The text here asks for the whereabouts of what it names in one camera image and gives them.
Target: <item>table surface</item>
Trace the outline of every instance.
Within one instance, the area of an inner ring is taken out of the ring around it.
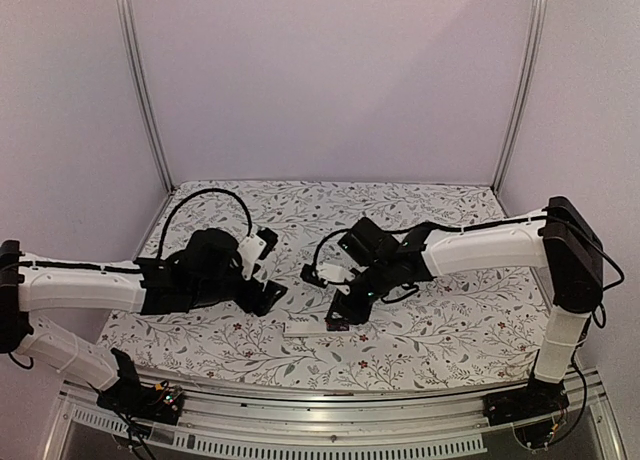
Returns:
[[[395,305],[374,305],[371,321],[347,337],[283,338],[283,323],[322,319],[333,289],[300,281],[318,241],[366,215],[387,229],[425,220],[463,225],[503,217],[489,188],[399,183],[298,181],[187,182],[175,193],[144,255],[157,248],[168,211],[207,187],[239,194],[255,225],[279,235],[262,274],[289,288],[257,318],[225,303],[189,314],[112,312],[100,344],[138,364],[237,382],[340,390],[416,390],[522,380],[542,341],[547,308],[528,268],[478,270],[437,278]],[[246,234],[241,209],[223,195],[187,203],[174,218],[166,257],[198,229]],[[353,262],[335,244],[321,260]]]

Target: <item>vertical metal post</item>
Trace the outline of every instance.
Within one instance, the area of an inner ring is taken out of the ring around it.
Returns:
[[[498,166],[491,184],[491,188],[496,196],[500,195],[502,187],[504,186],[504,181],[509,169],[509,163],[511,162],[511,157],[513,156],[513,151],[516,145],[518,131],[520,130],[520,124],[522,123],[522,117],[527,103],[527,96],[529,94],[529,88],[531,87],[531,80],[533,79],[536,58],[538,56],[546,9],[547,0],[533,0],[531,19],[529,22],[529,33],[527,36],[527,47],[525,50],[524,61],[522,63],[522,70],[520,72],[518,91],[513,103],[511,117],[509,118],[509,125],[507,127],[504,144],[502,145],[500,160],[498,161]]]
[[[131,77],[138,97],[138,105],[142,114],[142,121],[147,132],[147,139],[151,147],[151,153],[160,176],[162,186],[167,193],[173,191],[174,184],[167,165],[167,158],[162,148],[160,135],[156,118],[151,106],[151,97],[147,88],[147,82],[142,67],[142,58],[140,56],[140,47],[138,45],[138,37],[136,35],[135,22],[133,18],[133,7],[131,0],[116,0],[118,4],[118,13],[120,15],[120,24],[122,26],[122,35],[127,50],[127,58],[131,69]]]

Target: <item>leaf pattern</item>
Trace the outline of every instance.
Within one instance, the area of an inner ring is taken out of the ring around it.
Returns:
[[[262,274],[289,292],[262,318],[235,304],[188,314],[139,316],[113,312],[100,343],[129,353],[146,366],[220,380],[298,388],[343,390],[438,389],[520,380],[542,341],[547,310],[526,268],[478,270],[443,276],[412,298],[374,306],[371,321],[353,335],[283,338],[286,321],[322,320],[333,289],[303,283],[300,270],[320,239],[366,215],[383,228],[432,220],[450,225],[502,217],[488,188],[394,183],[187,182],[170,207],[205,187],[237,192],[253,221],[269,226],[279,242]],[[145,254],[158,246],[166,214]],[[207,196],[184,206],[169,229],[166,253],[208,227],[238,238],[244,215],[232,199]],[[321,260],[353,266],[335,242]]]

